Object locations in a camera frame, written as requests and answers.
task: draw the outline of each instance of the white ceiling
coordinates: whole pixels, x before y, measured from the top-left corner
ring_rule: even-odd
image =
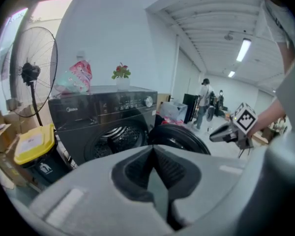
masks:
[[[180,0],[162,10],[186,33],[207,73],[228,76],[272,92],[283,81],[283,61],[261,10],[263,0]],[[224,37],[230,34],[233,39]],[[252,45],[237,62],[243,38]]]

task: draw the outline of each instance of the yellow lid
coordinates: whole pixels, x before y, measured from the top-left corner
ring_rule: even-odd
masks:
[[[14,162],[18,165],[28,163],[46,154],[55,144],[54,125],[37,127],[20,135],[15,150]]]

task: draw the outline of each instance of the knob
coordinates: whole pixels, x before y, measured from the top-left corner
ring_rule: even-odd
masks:
[[[146,104],[146,106],[149,108],[153,105],[153,99],[151,96],[148,96],[145,100],[144,103]]]

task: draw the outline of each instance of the fluorescent light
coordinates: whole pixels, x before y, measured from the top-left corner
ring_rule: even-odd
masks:
[[[233,77],[234,76],[234,74],[235,74],[235,72],[233,72],[233,71],[231,71],[230,73],[229,73],[229,75],[228,75],[228,77]]]
[[[237,61],[242,62],[242,60],[244,59],[245,55],[247,54],[249,50],[250,45],[251,45],[251,40],[248,38],[244,38],[238,57],[236,59]]]

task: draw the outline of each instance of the black washing machine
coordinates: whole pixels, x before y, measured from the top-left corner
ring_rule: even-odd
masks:
[[[209,154],[205,144],[183,127],[154,128],[156,102],[156,91],[95,86],[86,93],[54,96],[49,108],[57,134],[77,165],[148,144]]]

